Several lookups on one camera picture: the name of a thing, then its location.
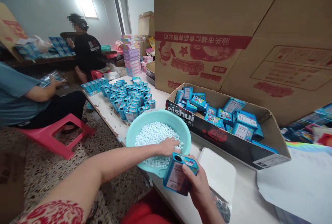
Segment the pink plastic stool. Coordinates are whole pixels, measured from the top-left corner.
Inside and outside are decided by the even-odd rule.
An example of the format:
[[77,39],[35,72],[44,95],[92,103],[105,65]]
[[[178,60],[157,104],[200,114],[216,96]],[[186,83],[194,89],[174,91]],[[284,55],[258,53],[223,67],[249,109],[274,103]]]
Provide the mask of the pink plastic stool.
[[91,76],[93,80],[99,79],[103,77],[103,73],[97,71],[97,70],[91,70]]
[[[64,126],[67,122],[72,122],[78,127],[83,129],[83,132],[77,136],[69,145],[64,145],[56,138],[53,137],[58,131],[61,130],[61,127]],[[83,121],[75,117],[73,114],[68,114],[63,119],[46,126],[40,129],[20,129],[17,128],[18,131],[24,133],[33,141],[37,142],[38,144],[44,146],[49,151],[56,153],[58,155],[63,156],[65,159],[69,160],[74,156],[74,152],[72,152],[72,148],[87,134],[94,135],[96,130],[92,129],[90,126],[85,124]]]

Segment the hand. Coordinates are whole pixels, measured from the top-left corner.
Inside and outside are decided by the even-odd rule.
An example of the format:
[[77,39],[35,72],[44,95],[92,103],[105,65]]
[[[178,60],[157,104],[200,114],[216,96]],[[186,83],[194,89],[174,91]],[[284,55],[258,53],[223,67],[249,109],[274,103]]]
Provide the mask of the hand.
[[69,46],[71,46],[71,48],[74,48],[74,47],[75,47],[74,42],[73,42],[72,39],[67,38],[67,43],[68,43]]
[[202,168],[196,158],[194,156],[188,157],[194,159],[199,167],[198,173],[195,176],[195,174],[188,166],[185,164],[182,165],[183,173],[186,175],[193,186],[190,191],[190,196],[198,212],[206,212],[208,208],[210,208],[212,205],[215,205],[211,196],[208,178],[206,177],[205,170]]
[[56,78],[53,76],[50,76],[50,84],[54,84],[55,87],[61,87],[66,81],[58,81]]
[[175,150],[175,146],[179,145],[180,141],[174,138],[167,138],[161,141],[158,146],[158,156],[168,156],[170,157],[173,152],[181,153],[181,150]]

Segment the white candy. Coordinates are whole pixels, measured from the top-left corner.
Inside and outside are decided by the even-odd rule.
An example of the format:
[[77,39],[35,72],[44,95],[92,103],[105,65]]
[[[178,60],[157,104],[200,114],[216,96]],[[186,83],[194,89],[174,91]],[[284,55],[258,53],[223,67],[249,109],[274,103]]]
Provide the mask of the white candy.
[[[144,146],[148,144],[159,144],[166,138],[174,137],[176,140],[180,140],[179,135],[168,125],[161,122],[154,122],[143,126],[141,132],[136,136],[135,146]],[[184,143],[180,142],[175,146],[175,149],[182,150]],[[170,162],[170,157],[152,157],[143,161],[144,164],[151,167],[167,167]]]

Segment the blue shirt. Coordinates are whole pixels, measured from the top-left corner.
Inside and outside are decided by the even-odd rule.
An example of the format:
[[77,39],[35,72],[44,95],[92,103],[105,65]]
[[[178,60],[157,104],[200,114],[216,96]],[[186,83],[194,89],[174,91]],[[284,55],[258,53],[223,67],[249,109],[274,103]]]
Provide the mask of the blue shirt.
[[26,122],[48,107],[50,100],[36,102],[24,96],[39,83],[39,80],[0,62],[1,127]]

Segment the white table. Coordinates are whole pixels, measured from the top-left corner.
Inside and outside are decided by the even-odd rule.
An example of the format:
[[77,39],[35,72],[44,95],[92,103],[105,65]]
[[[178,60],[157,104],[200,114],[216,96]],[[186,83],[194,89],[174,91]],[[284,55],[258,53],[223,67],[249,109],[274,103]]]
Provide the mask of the white table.
[[[151,81],[145,74],[141,74],[140,77],[144,82],[147,82],[148,87],[151,88],[152,98],[156,101],[156,108],[165,109],[165,102],[169,94],[155,89],[153,81]],[[113,80],[111,83],[118,80],[125,80],[128,84],[132,84],[130,81],[131,77],[129,76]],[[111,108],[109,100],[104,97],[102,93],[98,93],[94,96],[88,96],[88,100],[95,107],[97,113],[101,116],[108,127],[117,136],[118,140],[125,145],[129,123],[120,119],[120,116]],[[200,150],[203,147],[207,147],[216,152],[225,160],[233,164],[237,171],[230,224],[279,224],[279,219],[274,206],[265,201],[258,192],[256,172],[224,153],[222,150],[217,149],[215,146],[204,141],[197,135],[192,134],[192,147],[190,154],[198,158],[201,152]],[[185,197],[165,189],[161,178],[154,174],[149,174],[149,176],[154,186],[157,187],[160,193],[162,193],[163,198],[167,200],[169,206],[176,212],[184,223],[202,223],[190,197]]]

